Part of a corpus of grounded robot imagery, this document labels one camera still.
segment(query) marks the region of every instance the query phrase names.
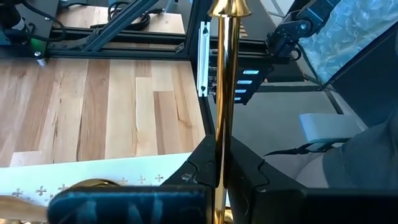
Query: black base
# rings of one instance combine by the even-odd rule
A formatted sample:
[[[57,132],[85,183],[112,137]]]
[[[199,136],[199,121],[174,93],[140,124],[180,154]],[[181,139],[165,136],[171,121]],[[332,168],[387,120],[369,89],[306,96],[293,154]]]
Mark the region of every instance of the black base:
[[[58,1],[29,1],[29,4],[33,7],[53,17],[56,17],[58,3]],[[27,26],[30,27],[32,34],[50,37],[53,21],[46,20],[43,16],[28,10],[21,4],[17,5],[16,8],[22,18],[25,19]],[[40,52],[43,57],[46,48],[45,42],[35,39],[30,39],[25,44],[0,45],[0,58],[37,58],[34,55],[35,52]]]

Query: wooden table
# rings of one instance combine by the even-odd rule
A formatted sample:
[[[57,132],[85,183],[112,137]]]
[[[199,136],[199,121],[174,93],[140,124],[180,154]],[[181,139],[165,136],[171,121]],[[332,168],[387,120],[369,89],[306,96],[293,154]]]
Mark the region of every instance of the wooden table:
[[[75,27],[106,18],[104,7],[60,16]],[[184,32],[179,14],[148,30]],[[0,62],[0,167],[191,152],[204,136],[190,62]]]

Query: wooden surface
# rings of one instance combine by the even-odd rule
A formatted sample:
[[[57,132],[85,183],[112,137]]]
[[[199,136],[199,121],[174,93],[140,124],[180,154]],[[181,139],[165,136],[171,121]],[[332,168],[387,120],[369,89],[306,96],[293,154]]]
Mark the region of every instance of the wooden surface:
[[[66,26],[106,22],[78,7]],[[149,31],[183,33],[181,16]],[[189,62],[0,61],[0,167],[190,152],[205,136]]]

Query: gray fabric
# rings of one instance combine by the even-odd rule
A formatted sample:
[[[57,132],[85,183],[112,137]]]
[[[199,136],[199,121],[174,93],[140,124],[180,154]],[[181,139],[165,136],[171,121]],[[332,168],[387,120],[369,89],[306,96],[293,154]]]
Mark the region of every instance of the gray fabric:
[[[398,111],[323,156],[331,188],[398,189]]]
[[[299,44],[325,83],[397,21],[398,0],[341,0],[319,34]]]

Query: gold pole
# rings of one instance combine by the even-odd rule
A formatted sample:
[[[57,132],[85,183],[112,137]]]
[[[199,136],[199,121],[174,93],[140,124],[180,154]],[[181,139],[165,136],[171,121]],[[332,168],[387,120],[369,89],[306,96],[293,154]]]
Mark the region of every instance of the gold pole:
[[[218,17],[217,60],[217,119],[216,163],[217,188],[215,190],[214,224],[224,224],[226,189],[228,184],[233,109],[238,68],[240,17],[250,15],[245,0],[218,0],[209,14]]]

